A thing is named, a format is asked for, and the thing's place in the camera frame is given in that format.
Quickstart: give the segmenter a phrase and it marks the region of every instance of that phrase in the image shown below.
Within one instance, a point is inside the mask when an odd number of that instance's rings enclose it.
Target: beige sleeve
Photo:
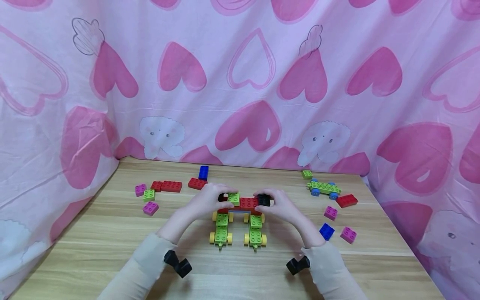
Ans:
[[[313,282],[325,300],[368,300],[333,244],[301,250],[310,260]]]
[[[149,234],[97,299],[145,299],[165,268],[163,257],[175,248],[171,242]]]

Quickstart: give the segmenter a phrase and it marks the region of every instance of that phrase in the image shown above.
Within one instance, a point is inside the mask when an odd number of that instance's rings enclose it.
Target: person's left hand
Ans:
[[[238,190],[225,184],[208,183],[184,207],[195,219],[222,208],[233,208],[229,201],[218,201],[218,196],[225,193],[236,193]]]

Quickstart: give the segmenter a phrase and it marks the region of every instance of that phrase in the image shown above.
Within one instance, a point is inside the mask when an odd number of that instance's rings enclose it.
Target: wooden table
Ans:
[[[123,159],[12,299],[95,299],[145,236],[198,192],[187,186],[198,170],[194,164]],[[247,197],[262,187],[283,189],[318,227],[328,222],[336,230],[330,241],[370,300],[443,299],[359,176],[314,176],[319,181],[334,181],[343,195],[352,193],[359,203],[340,209],[325,195],[311,196],[305,188],[307,180],[298,171],[210,166],[208,179],[234,186]],[[157,193],[160,209],[149,217],[143,214],[143,201],[133,190],[136,184],[153,180],[182,181],[183,188],[180,194]],[[327,205],[339,209],[335,222],[323,216]],[[358,234],[352,245],[340,238],[344,226]],[[268,244],[256,253],[243,245],[248,225],[242,215],[235,216],[228,226],[233,244],[221,251],[208,242],[214,229],[211,216],[187,229],[177,255],[187,257],[193,271],[180,279],[167,267],[147,299],[322,299],[308,270],[292,276],[285,267],[302,246],[290,224],[267,217],[262,233],[267,234]]]

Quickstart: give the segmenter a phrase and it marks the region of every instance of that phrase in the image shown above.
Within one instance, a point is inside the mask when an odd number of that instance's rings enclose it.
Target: fabric backdrop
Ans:
[[[480,299],[479,30],[479,0],[0,0],[0,299],[128,155],[360,174]]]

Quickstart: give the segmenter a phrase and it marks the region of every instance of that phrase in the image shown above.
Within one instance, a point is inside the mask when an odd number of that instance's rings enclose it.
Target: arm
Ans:
[[[308,219],[284,191],[264,189],[257,194],[273,197],[272,206],[257,206],[256,211],[275,215],[291,223],[300,233],[305,248],[302,252],[310,260],[313,282],[325,300],[367,300],[352,277],[335,246],[323,238],[315,224]]]
[[[176,244],[187,227],[199,217],[221,208],[233,208],[231,202],[219,202],[221,193],[237,192],[223,184],[209,183],[165,224],[151,233],[135,250],[125,266],[107,285],[98,300],[142,300],[165,268],[163,257]]]

